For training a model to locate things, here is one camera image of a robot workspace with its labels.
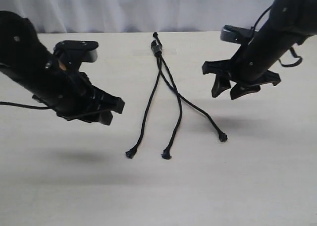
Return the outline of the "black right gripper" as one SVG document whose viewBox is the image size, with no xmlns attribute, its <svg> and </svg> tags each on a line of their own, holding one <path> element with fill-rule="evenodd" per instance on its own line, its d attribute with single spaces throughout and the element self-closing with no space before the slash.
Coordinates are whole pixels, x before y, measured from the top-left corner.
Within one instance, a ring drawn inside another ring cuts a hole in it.
<svg viewBox="0 0 317 226">
<path fill-rule="evenodd" d="M 231 100 L 257 93 L 260 85 L 281 82 L 280 75 L 270 71 L 270 68 L 281 57 L 281 44 L 278 42 L 251 42 L 241 45 L 237 52 L 224 60 L 205 61 L 202 72 L 215 74 L 211 96 L 218 97 L 222 92 L 231 88 L 230 82 L 236 83 L 230 90 Z"/>
</svg>

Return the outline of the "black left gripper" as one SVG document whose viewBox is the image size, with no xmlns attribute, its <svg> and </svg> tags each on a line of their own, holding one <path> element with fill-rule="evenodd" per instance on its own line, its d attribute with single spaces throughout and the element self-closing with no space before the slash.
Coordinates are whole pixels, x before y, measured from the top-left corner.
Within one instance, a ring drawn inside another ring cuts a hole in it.
<svg viewBox="0 0 317 226">
<path fill-rule="evenodd" d="M 80 70 L 82 63 L 65 55 L 59 58 L 48 50 L 37 51 L 32 55 L 33 98 L 67 121 L 109 126 L 112 113 L 123 112 L 124 101 L 95 86 Z"/>
</svg>

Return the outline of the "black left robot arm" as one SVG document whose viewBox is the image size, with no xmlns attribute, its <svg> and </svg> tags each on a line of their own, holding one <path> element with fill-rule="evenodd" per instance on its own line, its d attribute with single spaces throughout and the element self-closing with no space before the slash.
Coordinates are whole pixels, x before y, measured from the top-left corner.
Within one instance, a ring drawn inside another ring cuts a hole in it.
<svg viewBox="0 0 317 226">
<path fill-rule="evenodd" d="M 98 58 L 97 41 L 63 40 L 53 52 L 41 43 L 28 18 L 0 12 L 0 71 L 32 93 L 33 99 L 67 120 L 110 125 L 125 102 L 93 85 L 82 63 Z"/>
</svg>

